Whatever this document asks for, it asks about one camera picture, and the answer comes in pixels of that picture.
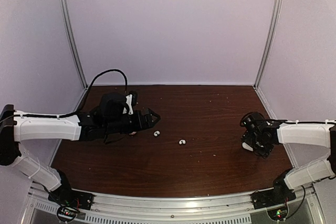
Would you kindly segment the white oval charging case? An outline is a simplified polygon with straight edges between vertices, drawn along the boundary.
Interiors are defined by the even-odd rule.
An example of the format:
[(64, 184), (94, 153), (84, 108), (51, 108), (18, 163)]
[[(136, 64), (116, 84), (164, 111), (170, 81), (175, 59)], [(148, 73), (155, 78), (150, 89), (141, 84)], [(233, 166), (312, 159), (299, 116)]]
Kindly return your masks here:
[(245, 143), (245, 142), (242, 143), (242, 148), (245, 149), (245, 150), (248, 150), (250, 152), (254, 151), (254, 149), (250, 145), (248, 145), (247, 143)]

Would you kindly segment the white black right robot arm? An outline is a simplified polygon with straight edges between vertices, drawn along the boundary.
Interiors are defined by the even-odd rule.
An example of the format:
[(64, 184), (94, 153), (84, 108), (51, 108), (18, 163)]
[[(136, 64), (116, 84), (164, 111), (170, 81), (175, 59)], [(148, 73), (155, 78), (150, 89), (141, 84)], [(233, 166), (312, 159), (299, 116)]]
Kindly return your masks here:
[(322, 146), (330, 151), (300, 167), (283, 172), (274, 180), (269, 192), (272, 203), (279, 204), (289, 196), (289, 191), (305, 184), (335, 178), (335, 120), (289, 121), (267, 119), (259, 112), (249, 112), (240, 120), (245, 128), (242, 147), (267, 158), (275, 145), (303, 144)]

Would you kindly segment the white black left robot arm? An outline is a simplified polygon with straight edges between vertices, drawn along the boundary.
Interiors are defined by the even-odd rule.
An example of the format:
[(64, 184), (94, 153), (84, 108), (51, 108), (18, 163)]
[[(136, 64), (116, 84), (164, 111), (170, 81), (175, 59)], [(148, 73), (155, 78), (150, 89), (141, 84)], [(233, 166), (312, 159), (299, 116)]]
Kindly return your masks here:
[(111, 134), (132, 134), (153, 128), (161, 117), (147, 109), (135, 110), (138, 95), (104, 94), (90, 112), (71, 114), (28, 114), (12, 104), (1, 112), (1, 165), (18, 168), (28, 178), (43, 185), (64, 205), (76, 197), (66, 175), (39, 161), (24, 148), (26, 140), (106, 140)]

